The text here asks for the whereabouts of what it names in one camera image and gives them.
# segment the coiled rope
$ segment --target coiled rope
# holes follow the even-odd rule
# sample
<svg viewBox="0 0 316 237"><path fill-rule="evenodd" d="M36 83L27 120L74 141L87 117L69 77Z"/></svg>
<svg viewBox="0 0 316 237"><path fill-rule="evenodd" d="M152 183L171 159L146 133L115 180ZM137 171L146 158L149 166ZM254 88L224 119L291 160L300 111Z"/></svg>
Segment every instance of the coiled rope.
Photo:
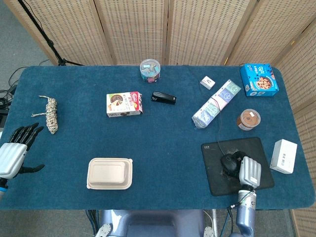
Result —
<svg viewBox="0 0 316 237"><path fill-rule="evenodd" d="M57 124L57 101L54 98L50 98L44 95L39 97L47 98L48 103L46 105L46 113L32 114L32 117L39 115L46 115L46 126L51 134L54 134L58 130Z"/></svg>

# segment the black mouse pad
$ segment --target black mouse pad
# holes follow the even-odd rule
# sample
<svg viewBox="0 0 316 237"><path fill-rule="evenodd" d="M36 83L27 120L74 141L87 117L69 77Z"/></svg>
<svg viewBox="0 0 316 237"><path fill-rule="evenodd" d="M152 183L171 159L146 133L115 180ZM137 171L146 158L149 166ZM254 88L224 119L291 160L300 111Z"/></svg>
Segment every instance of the black mouse pad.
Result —
<svg viewBox="0 0 316 237"><path fill-rule="evenodd" d="M256 189L272 188L275 185L259 137L241 138L219 143L225 153L233 154L236 151L243 151L261 164L261 181L260 186ZM212 194L214 196L237 194L241 189L240 182L237 178L229 177L223 173L221 164L223 154L217 142L202 144L201 148Z"/></svg>

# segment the floor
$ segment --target floor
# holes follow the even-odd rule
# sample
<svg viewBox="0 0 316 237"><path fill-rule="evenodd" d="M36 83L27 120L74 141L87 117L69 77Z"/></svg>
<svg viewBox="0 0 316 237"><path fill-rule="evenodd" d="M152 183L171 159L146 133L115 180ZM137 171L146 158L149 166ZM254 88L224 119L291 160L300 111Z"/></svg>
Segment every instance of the floor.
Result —
<svg viewBox="0 0 316 237"><path fill-rule="evenodd" d="M47 57L3 1L0 1L0 16L0 89L8 89L8 79L15 69L38 65ZM19 70L12 81L17 80L22 71ZM226 211L219 210L217 215L218 230L221 231ZM295 236L288 210L257 211L255 232L257 237ZM82 210L13 210L0 211L0 233L2 237L88 237L92 236L92 229ZM229 233L230 223L224 236Z"/></svg>

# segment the small white box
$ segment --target small white box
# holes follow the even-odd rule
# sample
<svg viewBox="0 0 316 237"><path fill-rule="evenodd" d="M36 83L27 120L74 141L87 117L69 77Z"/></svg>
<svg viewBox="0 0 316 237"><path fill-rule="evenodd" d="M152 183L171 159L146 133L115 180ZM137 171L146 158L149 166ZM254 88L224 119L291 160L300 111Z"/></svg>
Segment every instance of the small white box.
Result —
<svg viewBox="0 0 316 237"><path fill-rule="evenodd" d="M270 168L283 174L294 170L297 144L281 139L275 143Z"/></svg>
<svg viewBox="0 0 316 237"><path fill-rule="evenodd" d="M208 76L204 77L201 82L202 85L204 85L207 89L211 89L213 85L215 85L215 81L213 81L211 78Z"/></svg>

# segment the computer mouse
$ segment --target computer mouse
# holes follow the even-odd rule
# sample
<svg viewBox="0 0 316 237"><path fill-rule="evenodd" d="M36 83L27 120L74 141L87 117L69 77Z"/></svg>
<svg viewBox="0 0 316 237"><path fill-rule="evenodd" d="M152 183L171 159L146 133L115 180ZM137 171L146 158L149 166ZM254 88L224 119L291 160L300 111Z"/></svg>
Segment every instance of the computer mouse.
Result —
<svg viewBox="0 0 316 237"><path fill-rule="evenodd" d="M223 171L231 177L239 178L240 161L232 154L226 154L221 158Z"/></svg>

